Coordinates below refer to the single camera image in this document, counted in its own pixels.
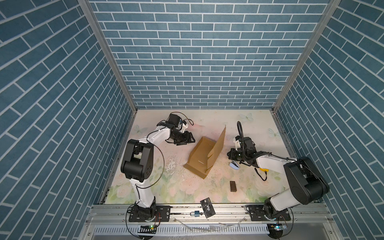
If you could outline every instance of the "white robotic arm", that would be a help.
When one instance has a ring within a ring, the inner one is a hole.
[[[156,210],[156,199],[151,191],[149,176],[153,169],[154,146],[167,139],[175,145],[195,142],[192,133],[186,131],[188,124],[175,114],[157,124],[156,129],[139,140],[130,139],[122,153],[121,172],[131,182],[137,198],[139,215],[151,220]]]
[[[237,122],[237,127],[239,136],[234,139],[236,149],[232,148],[227,153],[229,159],[262,170],[279,172],[287,177],[289,183],[288,189],[265,200],[263,209],[267,218],[279,217],[286,208],[308,204],[329,192],[328,184],[309,158],[282,158],[271,152],[256,151],[253,141],[243,136],[240,122]]]

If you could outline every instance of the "enclosure wall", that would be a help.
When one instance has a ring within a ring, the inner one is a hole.
[[[278,109],[296,154],[328,181],[324,201],[350,239],[383,239],[383,12],[384,1],[342,0]]]
[[[0,239],[73,239],[131,110],[76,0],[0,1]]]
[[[97,1],[138,108],[267,108],[328,0]]]

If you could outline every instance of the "mounting plate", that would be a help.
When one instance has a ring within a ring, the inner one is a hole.
[[[270,221],[270,219],[267,219],[265,216],[264,216],[264,212],[263,212],[263,206],[264,205],[258,205],[258,204],[255,204],[255,205],[247,205],[247,208],[249,209],[249,212],[250,212],[250,216],[251,216],[251,221]],[[289,215],[289,212],[288,212],[288,209],[285,209],[282,213],[281,213],[281,216],[280,216],[280,219],[281,221],[290,221],[291,220],[291,216]]]
[[[133,206],[131,214],[129,215],[129,221],[146,222],[145,219],[139,217],[137,208],[138,206]],[[170,206],[156,206],[156,212],[160,213],[161,222],[169,222]]]

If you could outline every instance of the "aluminum frame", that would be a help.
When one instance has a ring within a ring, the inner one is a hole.
[[[125,134],[124,134],[124,138],[122,139],[122,143],[120,145],[119,151],[116,154],[115,160],[113,161],[113,165],[111,167],[111,171],[108,174],[107,181],[105,183],[103,191],[101,192],[100,199],[98,201],[100,204],[104,204],[105,198],[108,195],[108,191],[109,191],[109,189],[111,187],[111,184],[112,184],[112,181],[113,181],[113,177],[115,176],[116,170],[119,167],[119,163],[120,163],[120,158],[121,158],[122,152],[123,152],[123,150],[125,148],[125,145],[127,144],[128,136],[129,136],[129,134],[130,134],[130,132],[132,130],[132,126],[133,126],[133,122],[135,120],[135,117],[136,117],[136,113],[132,113],[132,116],[131,116],[131,118],[129,120],[129,124],[128,124],[127,130],[125,131]]]
[[[323,15],[321,16],[318,24],[316,24],[316,27],[314,28],[313,33],[310,39],[308,40],[308,43],[305,46],[303,53],[300,55],[299,59],[297,60],[297,63],[293,67],[292,72],[287,79],[287,82],[285,83],[283,89],[281,90],[281,93],[277,97],[276,102],[272,106],[272,110],[274,112],[276,112],[281,106],[285,96],[288,94],[289,89],[295,82],[297,76],[299,75],[301,69],[303,68],[305,62],[307,61],[309,55],[311,54],[312,49],[315,47],[325,27],[327,26],[329,20],[331,19],[333,13],[335,12],[336,8],[339,6],[340,1],[341,0],[330,0],[327,7],[324,9]]]
[[[288,155],[289,155],[289,157],[297,158],[296,153],[295,153],[295,151],[293,150],[292,143],[291,143],[291,141],[289,140],[289,138],[288,138],[288,136],[287,136],[287,133],[285,132],[285,130],[284,130],[284,128],[283,128],[283,125],[282,125],[281,122],[280,122],[279,116],[277,115],[276,112],[274,112],[274,111],[272,111],[272,110],[270,110],[270,112],[271,112],[271,115],[272,115],[273,120],[275,121],[277,130],[278,130],[279,133],[280,133],[280,137],[281,137],[281,139],[282,139],[283,142],[284,142],[285,148],[286,148],[287,151],[288,151]]]
[[[200,204],[167,205],[171,206],[170,220],[169,222],[162,222],[162,224],[177,224],[179,223],[177,220],[184,224],[235,224],[242,219],[242,225],[249,223],[276,223],[276,221],[252,222],[250,215],[244,208],[248,203],[213,204],[216,215],[210,218],[205,218],[204,215],[199,217],[190,216],[190,212],[198,210],[202,211]],[[128,206],[128,204],[93,205],[81,231],[79,240],[92,239],[93,231],[100,225],[136,225],[136,222],[125,222],[125,214]],[[295,223],[323,223],[324,229],[327,231],[330,240],[342,239],[325,203],[298,205],[293,207],[292,211],[292,220]]]
[[[124,78],[120,72],[120,69],[116,63],[116,60],[112,54],[111,49],[108,46],[107,40],[105,39],[105,36],[100,28],[100,25],[96,19],[96,15],[92,10],[91,4],[89,3],[89,0],[78,0],[79,5],[81,7],[81,10],[84,12],[85,18],[88,20],[89,25],[91,26],[91,29],[93,33],[95,34],[95,37],[101,47],[101,50],[103,51],[112,71],[113,74],[116,77],[117,82],[119,83],[121,90],[126,97],[129,105],[132,108],[132,111],[134,113],[137,112],[137,107],[135,105],[135,102],[132,99],[131,94],[128,91],[127,84],[124,81]]]

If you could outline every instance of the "open cardboard box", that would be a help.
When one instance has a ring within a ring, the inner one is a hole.
[[[189,154],[188,162],[184,167],[204,179],[223,150],[225,130],[226,127],[224,127],[217,142],[202,137]]]

